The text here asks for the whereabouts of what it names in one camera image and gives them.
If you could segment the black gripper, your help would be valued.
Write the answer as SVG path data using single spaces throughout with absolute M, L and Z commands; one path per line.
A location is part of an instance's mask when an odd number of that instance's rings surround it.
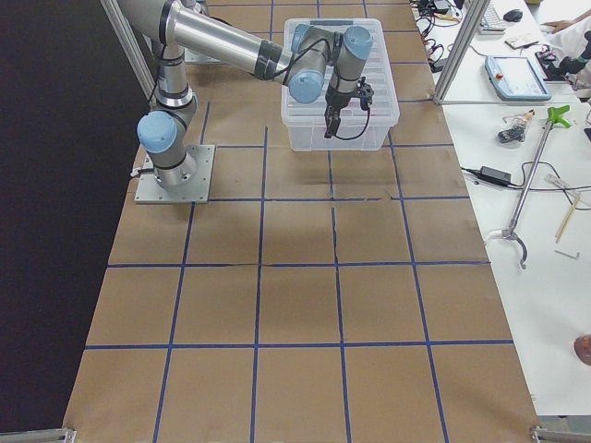
M 327 103 L 325 109 L 325 138 L 338 136 L 338 129 L 341 124 L 340 112 L 353 99 L 359 99 L 362 111 L 368 111 L 373 100 L 374 90 L 366 82 L 365 77 L 361 77 L 352 91 L 340 91 L 338 88 L 329 86 L 325 94 Z

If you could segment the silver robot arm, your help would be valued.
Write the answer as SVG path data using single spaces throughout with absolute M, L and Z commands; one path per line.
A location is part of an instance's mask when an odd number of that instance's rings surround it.
M 183 1 L 122 1 L 119 7 L 133 28 L 150 38 L 158 67 L 156 108 L 138 123 L 139 142 L 153 165 L 156 184 L 172 190 L 192 181 L 198 163 L 183 144 L 197 99 L 188 86 L 185 51 L 207 55 L 247 71 L 262 81 L 277 81 L 300 103 L 326 101 L 326 138 L 336 136 L 340 113 L 352 99 L 363 111 L 373 90 L 362 71 L 373 39 L 361 26 L 344 32 L 299 24 L 290 48 L 210 18 Z

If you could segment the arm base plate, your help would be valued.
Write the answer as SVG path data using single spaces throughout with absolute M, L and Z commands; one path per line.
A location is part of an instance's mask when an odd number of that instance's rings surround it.
M 186 145 L 183 163 L 171 170 L 156 168 L 145 155 L 138 175 L 135 201 L 139 204 L 206 204 L 211 189 L 211 175 L 216 147 Z

